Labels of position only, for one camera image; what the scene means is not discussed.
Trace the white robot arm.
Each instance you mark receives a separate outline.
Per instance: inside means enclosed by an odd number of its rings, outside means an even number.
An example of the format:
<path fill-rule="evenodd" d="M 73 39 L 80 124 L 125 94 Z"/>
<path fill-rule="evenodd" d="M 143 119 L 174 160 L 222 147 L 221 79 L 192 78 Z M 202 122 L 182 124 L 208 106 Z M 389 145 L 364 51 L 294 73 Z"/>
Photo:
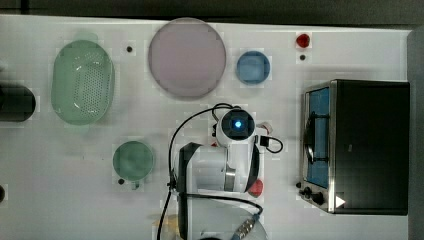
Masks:
<path fill-rule="evenodd" d="M 253 117 L 243 109 L 227 111 L 214 125 L 217 145 L 190 142 L 175 159 L 173 176 L 178 192 L 182 239 L 189 238 L 188 199 L 201 190 L 245 193 L 260 170 L 260 136 Z"/>

